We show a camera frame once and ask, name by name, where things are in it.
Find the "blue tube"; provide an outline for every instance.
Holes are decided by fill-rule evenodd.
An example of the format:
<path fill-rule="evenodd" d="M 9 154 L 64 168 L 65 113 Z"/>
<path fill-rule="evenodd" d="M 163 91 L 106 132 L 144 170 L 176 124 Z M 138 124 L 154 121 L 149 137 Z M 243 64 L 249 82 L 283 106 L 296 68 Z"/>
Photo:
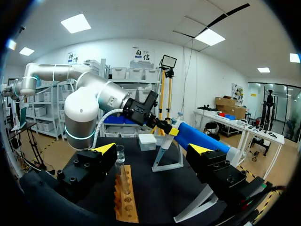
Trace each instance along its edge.
<path fill-rule="evenodd" d="M 179 133 L 174 137 L 174 139 L 185 150 L 187 150 L 188 144 L 197 145 L 211 150 L 220 149 L 224 153 L 227 153 L 230 149 L 228 146 L 214 140 L 205 133 L 198 131 L 184 122 L 180 124 Z"/>

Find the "white desk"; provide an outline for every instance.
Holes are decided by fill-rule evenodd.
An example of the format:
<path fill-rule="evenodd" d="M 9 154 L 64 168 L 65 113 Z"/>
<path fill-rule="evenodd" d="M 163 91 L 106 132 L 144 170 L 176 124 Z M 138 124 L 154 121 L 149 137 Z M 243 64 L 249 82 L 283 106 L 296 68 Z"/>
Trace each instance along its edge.
<path fill-rule="evenodd" d="M 277 143 L 278 148 L 275 152 L 275 155 L 273 157 L 272 162 L 270 163 L 266 173 L 263 176 L 263 179 L 265 179 L 268 176 L 269 172 L 272 170 L 272 168 L 273 168 L 273 166 L 274 166 L 274 164 L 275 164 L 275 162 L 276 162 L 276 160 L 279 156 L 282 145 L 284 145 L 284 143 L 285 143 L 283 135 L 280 135 L 280 134 L 277 134 L 277 133 L 273 132 L 273 134 L 275 134 L 275 136 L 277 137 L 277 138 L 274 138 L 271 135 L 269 135 L 269 131 L 267 131 L 267 133 L 264 133 L 263 130 L 262 131 L 258 130 L 258 132 L 257 132 L 257 131 L 253 130 L 253 129 L 256 129 L 255 127 L 253 129 L 249 129 L 248 127 L 250 125 L 239 126 L 237 124 L 237 120 L 226 120 L 225 118 L 221 118 L 221 117 L 218 117 L 218 116 L 214 115 L 214 113 L 210 112 L 210 111 L 206 111 L 206 110 L 203 111 L 203 110 L 200 110 L 200 109 L 196 109 L 193 112 L 194 112 L 195 117 L 198 114 L 198 115 L 201 115 L 202 117 L 209 118 L 209 119 L 211 119 L 213 121 L 216 121 L 216 122 L 219 122 L 223 125 L 230 126 L 230 127 L 235 128 L 239 131 L 242 131 L 242 135 L 240 137 L 240 141 L 239 141 L 239 144 L 238 144 L 238 147 L 237 147 L 237 149 L 240 151 L 240 157 L 242 157 L 242 155 L 244 153 L 244 150 L 246 148 L 246 143 L 248 141 L 249 134 L 252 134 L 252 135 L 260 137 L 260 138 L 263 138 L 263 139 L 268 140 L 270 142 Z M 245 158 L 246 158 L 246 155 L 238 164 L 242 163 L 245 160 Z"/>
<path fill-rule="evenodd" d="M 242 146 L 242 143 L 244 141 L 247 126 L 239 126 L 237 124 L 237 120 L 229 120 L 227 118 L 214 115 L 214 112 L 210 112 L 210 111 L 206 111 L 206 110 L 203 111 L 203 110 L 200 110 L 200 109 L 196 109 L 193 112 L 194 112 L 195 118 L 196 118 L 196 115 L 198 114 L 198 115 L 201 115 L 202 117 L 209 118 L 209 119 L 211 119 L 213 121 L 216 121 L 220 124 L 223 124 L 225 126 L 230 126 L 234 129 L 242 131 L 242 134 L 241 134 L 241 137 L 240 137 L 240 140 L 239 140 L 239 144 L 238 144 L 238 147 L 237 147 L 237 149 L 240 151 L 240 153 L 242 155 L 242 152 L 243 152 L 244 149 L 241 149 L 241 146 Z"/>
<path fill-rule="evenodd" d="M 268 140 L 268 141 L 270 141 L 270 142 L 274 142 L 274 143 L 278 144 L 278 148 L 277 148 L 277 150 L 276 150 L 276 152 L 275 152 L 275 155 L 274 155 L 274 157 L 273 157 L 273 160 L 272 160 L 272 162 L 270 163 L 270 165 L 269 165 L 269 167 L 268 167 L 266 173 L 265 173 L 264 176 L 263 176 L 263 179 L 265 179 L 265 178 L 267 178 L 269 172 L 272 170 L 272 168 L 273 168 L 273 166 L 274 166 L 274 164 L 275 164 L 275 162 L 276 162 L 276 159 L 278 158 L 278 155 L 279 155 L 279 153 L 280 153 L 281 147 L 282 147 L 282 145 L 284 145 L 284 143 L 285 143 L 285 140 L 284 140 L 284 136 L 281 135 L 281 134 L 277 134 L 277 133 L 272 132 L 272 133 L 277 137 L 277 138 L 274 138 L 274 137 L 272 137 L 271 135 L 269 135 L 269 132 L 270 132 L 270 131 L 267 131 L 267 133 L 264 133 L 263 130 L 262 130 L 262 131 L 259 131 L 259 130 L 257 129 L 257 130 L 258 130 L 258 132 L 257 132 L 257 131 L 254 131 L 254 129 L 256 129 L 256 128 L 253 128 L 253 129 L 247 128 L 247 129 L 246 129 L 246 130 L 247 130 L 247 135 L 246 135 L 246 139 L 245 139 L 245 142 L 244 142 L 244 145 L 243 145 L 242 150 L 244 150 L 245 147 L 246 147 L 246 142 L 247 142 L 247 140 L 248 140 L 249 134 L 252 134 L 252 135 L 254 135 L 254 136 L 257 136 L 257 137 L 263 138 L 263 139 L 265 139 L 265 140 Z"/>

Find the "poster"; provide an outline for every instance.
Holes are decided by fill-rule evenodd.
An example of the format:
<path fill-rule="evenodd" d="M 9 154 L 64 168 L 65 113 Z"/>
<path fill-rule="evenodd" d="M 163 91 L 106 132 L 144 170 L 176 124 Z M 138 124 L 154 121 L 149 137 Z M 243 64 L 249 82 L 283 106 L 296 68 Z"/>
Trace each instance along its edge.
<path fill-rule="evenodd" d="M 154 68 L 155 51 L 148 48 L 133 48 L 133 59 L 130 67 L 134 68 Z"/>
<path fill-rule="evenodd" d="M 242 106 L 244 101 L 243 88 L 235 83 L 232 83 L 232 97 L 236 98 L 237 105 Z"/>
<path fill-rule="evenodd" d="M 68 64 L 77 64 L 79 60 L 79 57 L 77 55 L 77 52 L 70 51 L 67 53 L 66 61 Z"/>

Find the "cardboard box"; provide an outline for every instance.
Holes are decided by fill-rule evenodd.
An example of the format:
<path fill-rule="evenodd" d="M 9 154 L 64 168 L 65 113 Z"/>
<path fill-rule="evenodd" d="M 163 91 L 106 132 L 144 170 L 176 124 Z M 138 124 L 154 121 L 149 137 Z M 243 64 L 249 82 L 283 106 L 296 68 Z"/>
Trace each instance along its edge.
<path fill-rule="evenodd" d="M 234 115 L 236 119 L 245 119 L 246 109 L 243 107 L 217 105 L 216 108 L 225 114 Z"/>
<path fill-rule="evenodd" d="M 222 105 L 222 106 L 235 106 L 236 100 L 231 100 L 227 98 L 222 98 L 222 97 L 216 97 L 215 98 L 215 104 L 216 105 Z"/>

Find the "black chair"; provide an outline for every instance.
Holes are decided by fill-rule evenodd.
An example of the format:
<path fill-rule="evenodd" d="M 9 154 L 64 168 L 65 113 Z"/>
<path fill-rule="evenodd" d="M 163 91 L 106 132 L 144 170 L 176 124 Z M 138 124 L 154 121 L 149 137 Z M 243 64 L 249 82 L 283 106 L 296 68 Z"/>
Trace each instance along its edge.
<path fill-rule="evenodd" d="M 217 135 L 217 134 L 214 134 L 214 133 L 211 133 L 210 132 L 210 129 L 216 129 L 217 128 L 217 124 L 216 123 L 214 123 L 214 122 L 208 122 L 208 123 L 206 123 L 206 125 L 205 125 L 205 129 L 208 131 L 208 136 L 209 137 L 212 137 L 214 140 L 217 140 L 217 141 L 219 141 L 221 138 L 220 138 L 220 136 L 219 135 Z"/>

